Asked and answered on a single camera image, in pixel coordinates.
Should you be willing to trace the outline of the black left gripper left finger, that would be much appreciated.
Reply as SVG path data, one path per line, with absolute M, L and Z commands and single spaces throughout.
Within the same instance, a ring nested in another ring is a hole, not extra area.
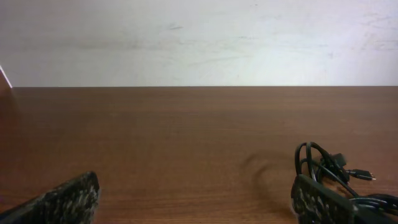
M 91 224 L 100 197 L 95 172 L 85 172 L 1 213 L 5 224 Z

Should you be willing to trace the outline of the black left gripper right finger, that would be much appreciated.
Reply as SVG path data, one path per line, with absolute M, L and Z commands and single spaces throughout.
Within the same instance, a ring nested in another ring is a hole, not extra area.
M 296 176 L 291 199 L 299 223 L 395 224 L 395 203 L 390 199 L 348 199 L 305 175 Z

